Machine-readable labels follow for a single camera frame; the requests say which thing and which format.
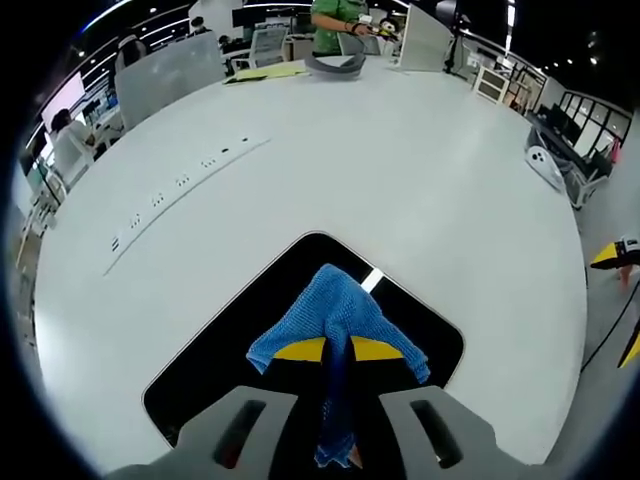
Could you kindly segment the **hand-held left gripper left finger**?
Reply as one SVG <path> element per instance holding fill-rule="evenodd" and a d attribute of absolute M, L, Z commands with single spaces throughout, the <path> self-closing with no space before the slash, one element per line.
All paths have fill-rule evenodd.
<path fill-rule="evenodd" d="M 176 446 L 109 479 L 294 479 L 315 467 L 328 358 L 323 337 L 278 351 L 259 381 L 186 422 Z"/>

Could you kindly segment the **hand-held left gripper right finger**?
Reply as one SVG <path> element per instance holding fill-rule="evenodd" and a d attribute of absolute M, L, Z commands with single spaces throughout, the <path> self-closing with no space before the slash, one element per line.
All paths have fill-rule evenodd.
<path fill-rule="evenodd" d="M 429 380 L 415 349 L 350 339 L 349 407 L 367 479 L 541 479 L 493 427 Z"/>

